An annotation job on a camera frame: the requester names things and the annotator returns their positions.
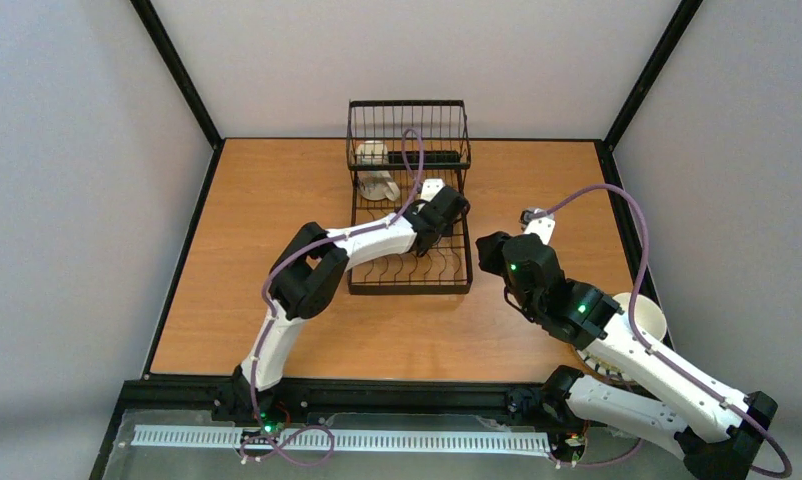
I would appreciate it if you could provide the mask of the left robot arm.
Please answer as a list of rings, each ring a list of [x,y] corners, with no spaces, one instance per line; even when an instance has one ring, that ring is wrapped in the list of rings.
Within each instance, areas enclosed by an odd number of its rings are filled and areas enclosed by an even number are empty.
[[[333,301],[346,272],[378,258],[432,249],[470,209],[456,189],[415,198],[395,212],[341,229],[303,225],[273,264],[262,286],[267,311],[250,353],[239,365],[251,392],[276,386],[306,322]]]

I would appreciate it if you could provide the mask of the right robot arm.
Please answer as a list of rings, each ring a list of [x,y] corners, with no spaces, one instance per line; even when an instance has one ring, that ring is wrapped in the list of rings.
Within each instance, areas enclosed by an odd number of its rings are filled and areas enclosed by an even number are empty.
[[[515,309],[551,337],[618,368],[650,392],[644,397],[560,368],[548,386],[566,413],[604,423],[666,450],[697,479],[744,479],[767,438],[776,402],[715,380],[669,349],[627,306],[565,276],[537,233],[495,232],[477,239],[479,266],[499,276]]]

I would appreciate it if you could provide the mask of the white floral mug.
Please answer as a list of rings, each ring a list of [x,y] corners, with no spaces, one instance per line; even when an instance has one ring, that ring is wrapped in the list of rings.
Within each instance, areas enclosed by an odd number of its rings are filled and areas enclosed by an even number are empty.
[[[365,166],[388,163],[388,149],[377,140],[368,140],[355,149],[355,164]],[[363,170],[359,174],[360,195],[368,201],[388,200],[395,202],[400,198],[400,189],[388,170]]]

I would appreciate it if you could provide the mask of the black wire dish rack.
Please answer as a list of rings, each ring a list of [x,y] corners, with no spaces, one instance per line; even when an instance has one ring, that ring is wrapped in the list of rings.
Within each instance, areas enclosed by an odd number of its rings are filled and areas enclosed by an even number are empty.
[[[355,164],[356,147],[368,140],[383,142],[388,163]],[[418,198],[421,184],[441,178],[445,186],[463,192],[472,164],[468,116],[464,101],[352,100],[348,104],[346,162],[353,194],[351,222],[366,223],[400,209]],[[388,170],[400,189],[395,201],[368,201],[359,193],[363,170]],[[412,252],[378,258],[353,268],[347,285],[354,295],[461,295],[473,281],[466,213],[448,228],[427,253]]]

